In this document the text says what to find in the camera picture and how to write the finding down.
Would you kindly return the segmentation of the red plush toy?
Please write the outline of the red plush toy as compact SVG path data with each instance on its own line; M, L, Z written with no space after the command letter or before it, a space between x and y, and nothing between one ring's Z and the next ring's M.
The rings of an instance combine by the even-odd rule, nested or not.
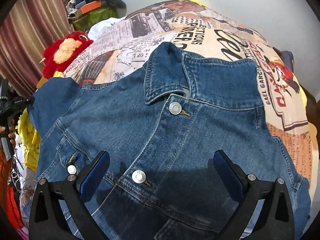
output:
M49 79L56 71L64 72L68 66L93 43L83 31L74 31L55 41L43 51L43 77Z

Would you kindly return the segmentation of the blue denim jacket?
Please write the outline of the blue denim jacket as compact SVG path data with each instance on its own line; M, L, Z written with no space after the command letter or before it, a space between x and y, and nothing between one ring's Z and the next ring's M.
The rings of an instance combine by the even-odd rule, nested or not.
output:
M65 179L68 167L80 171L109 153L87 204L109 239L214 239L238 205L214 167L217 150L258 179L282 178L302 235L309 184L269 133L253 60L209 59L164 42L119 81L55 77L34 98L37 178Z

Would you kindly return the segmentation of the yellow blanket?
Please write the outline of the yellow blanket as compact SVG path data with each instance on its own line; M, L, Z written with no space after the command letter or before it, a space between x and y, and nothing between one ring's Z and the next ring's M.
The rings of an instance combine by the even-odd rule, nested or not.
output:
M37 170L41 139L49 132L59 117L63 78L55 72L53 78L43 84L27 103L18 121L18 135L24 145L24 164Z

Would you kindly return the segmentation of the newspaper print bedspread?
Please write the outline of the newspaper print bedspread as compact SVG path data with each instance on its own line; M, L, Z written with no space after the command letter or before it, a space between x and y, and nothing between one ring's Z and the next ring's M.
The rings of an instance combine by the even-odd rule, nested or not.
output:
M146 7L107 28L64 71L78 83L117 81L140 68L162 42L204 57L253 59L272 135L280 137L298 173L317 185L316 128L307 120L306 95L293 72L256 31L192 1Z

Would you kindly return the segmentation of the white cloth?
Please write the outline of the white cloth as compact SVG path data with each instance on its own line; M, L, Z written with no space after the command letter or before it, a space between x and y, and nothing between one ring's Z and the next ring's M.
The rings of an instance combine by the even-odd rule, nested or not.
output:
M97 40L101 35L102 33L107 29L107 28L110 28L112 27L113 25L115 25L116 23L124 20L125 17L121 17L121 18L114 18L114 17L111 17L111 18L108 18L106 20L102 20L96 24L94 24L88 31L88 38L95 41Z

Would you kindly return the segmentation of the striped red gold curtain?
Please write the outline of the striped red gold curtain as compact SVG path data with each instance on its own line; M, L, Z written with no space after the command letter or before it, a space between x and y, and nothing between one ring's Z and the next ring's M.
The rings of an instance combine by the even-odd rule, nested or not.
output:
M1 77L29 97L42 77L43 51L73 31L68 0L18 0L1 26Z

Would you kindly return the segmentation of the green patterned storage box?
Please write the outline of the green patterned storage box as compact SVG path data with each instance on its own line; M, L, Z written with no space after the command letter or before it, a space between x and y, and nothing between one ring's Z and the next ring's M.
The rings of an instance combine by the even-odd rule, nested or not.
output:
M87 33L93 25L111 17L117 17L115 7L111 5L102 5L86 13L83 13L79 8L75 12L75 18L72 20L72 25L74 30Z

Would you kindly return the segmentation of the dark blue backpack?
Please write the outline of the dark blue backpack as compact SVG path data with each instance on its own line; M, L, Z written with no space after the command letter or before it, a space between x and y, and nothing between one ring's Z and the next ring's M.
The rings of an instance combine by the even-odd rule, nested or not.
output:
M287 66L287 68L289 68L293 72L295 64L293 53L288 50L280 51L275 47L273 47L273 50L278 54L278 56L281 58L281 60Z

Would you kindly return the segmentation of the orange shoe box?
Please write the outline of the orange shoe box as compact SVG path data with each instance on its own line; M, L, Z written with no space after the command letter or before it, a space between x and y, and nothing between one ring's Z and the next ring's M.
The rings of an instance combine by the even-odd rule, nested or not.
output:
M93 1L93 2L90 2L86 5L83 5L82 7L80 7L76 12L75 12L75 17L76 18L79 18L81 15L89 12L89 11L92 11L94 9L97 9L99 7L101 7L102 4L100 1Z

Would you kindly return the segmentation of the yellow headboard cushion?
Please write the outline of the yellow headboard cushion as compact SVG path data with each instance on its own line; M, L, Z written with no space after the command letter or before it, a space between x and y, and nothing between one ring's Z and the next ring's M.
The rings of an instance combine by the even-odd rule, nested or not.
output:
M206 3L204 3L204 2L201 1L201 0L189 0L189 1L192 1L192 2L194 2L194 3L197 3L197 4L200 5L200 6L204 6L204 7L207 6Z

